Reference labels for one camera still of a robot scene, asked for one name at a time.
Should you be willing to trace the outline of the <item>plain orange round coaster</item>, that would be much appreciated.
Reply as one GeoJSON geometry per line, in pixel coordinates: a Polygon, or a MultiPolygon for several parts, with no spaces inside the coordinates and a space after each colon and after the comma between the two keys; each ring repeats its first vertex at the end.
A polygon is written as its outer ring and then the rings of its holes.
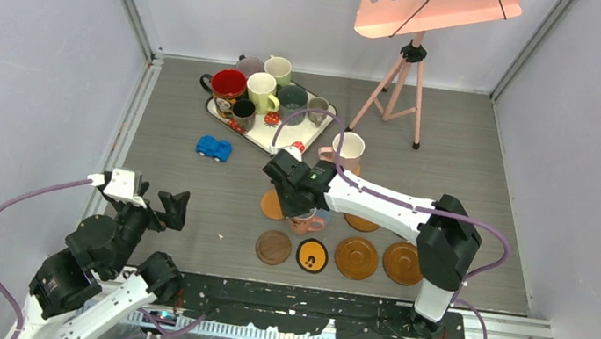
{"type": "Polygon", "coordinates": [[[260,208],[265,217],[271,220],[284,220],[286,216],[283,214],[279,202],[279,196],[275,189],[267,191],[260,201],[260,208]]]}

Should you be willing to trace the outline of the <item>pink handled floral mug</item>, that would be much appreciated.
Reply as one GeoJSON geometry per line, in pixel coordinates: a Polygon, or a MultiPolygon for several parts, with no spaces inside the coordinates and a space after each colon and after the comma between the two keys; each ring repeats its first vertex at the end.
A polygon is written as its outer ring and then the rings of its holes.
{"type": "Polygon", "coordinates": [[[328,221],[319,209],[313,208],[308,213],[289,218],[287,223],[293,234],[301,236],[311,231],[323,230],[328,221]]]}

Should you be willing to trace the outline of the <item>dark brown wooden coaster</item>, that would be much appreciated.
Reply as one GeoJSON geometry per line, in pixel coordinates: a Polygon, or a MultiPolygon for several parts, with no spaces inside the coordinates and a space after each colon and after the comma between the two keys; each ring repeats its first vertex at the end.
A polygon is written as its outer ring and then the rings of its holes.
{"type": "Polygon", "coordinates": [[[288,259],[293,244],[286,234],[280,231],[266,231],[259,235],[255,252],[260,261],[267,265],[279,265],[288,259]]]}

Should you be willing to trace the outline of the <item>glossy brown grooved wooden coaster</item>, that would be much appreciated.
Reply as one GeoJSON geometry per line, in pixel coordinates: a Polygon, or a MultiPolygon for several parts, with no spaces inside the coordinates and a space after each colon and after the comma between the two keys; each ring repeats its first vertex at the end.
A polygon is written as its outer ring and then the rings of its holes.
{"type": "Polygon", "coordinates": [[[398,285],[412,286],[423,279],[418,248],[409,242],[391,244],[382,261],[387,276],[398,285]]]}

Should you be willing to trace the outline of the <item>blue smiley foam coaster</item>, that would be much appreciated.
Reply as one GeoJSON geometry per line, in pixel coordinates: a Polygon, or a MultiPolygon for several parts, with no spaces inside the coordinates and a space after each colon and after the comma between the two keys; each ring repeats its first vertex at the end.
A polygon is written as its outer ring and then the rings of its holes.
{"type": "Polygon", "coordinates": [[[325,209],[318,209],[315,217],[317,224],[321,225],[321,227],[326,227],[330,223],[331,213],[325,209]]]}

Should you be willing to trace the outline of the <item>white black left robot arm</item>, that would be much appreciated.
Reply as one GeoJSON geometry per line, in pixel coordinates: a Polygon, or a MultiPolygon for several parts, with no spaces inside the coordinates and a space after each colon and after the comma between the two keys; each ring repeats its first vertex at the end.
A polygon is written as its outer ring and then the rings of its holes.
{"type": "Polygon", "coordinates": [[[49,256],[28,286],[22,316],[6,339],[98,339],[138,307],[170,304],[179,297],[183,278],[165,252],[155,252],[123,284],[86,309],[103,291],[102,282],[117,279],[144,233],[181,230],[190,192],[159,191],[163,210],[156,213],[143,197],[141,182],[133,198],[104,194],[118,212],[85,219],[66,238],[66,247],[49,256]]]}

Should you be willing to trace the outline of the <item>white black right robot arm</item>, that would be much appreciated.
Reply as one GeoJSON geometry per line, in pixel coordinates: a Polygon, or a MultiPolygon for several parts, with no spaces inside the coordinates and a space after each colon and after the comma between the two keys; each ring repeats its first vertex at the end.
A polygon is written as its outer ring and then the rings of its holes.
{"type": "Polygon", "coordinates": [[[319,208],[355,215],[416,246],[422,280],[408,323],[423,338],[443,329],[452,297],[482,244],[459,200],[447,194],[438,200],[403,195],[333,162],[321,160],[310,166],[296,148],[274,149],[263,172],[287,218],[319,208]]]}

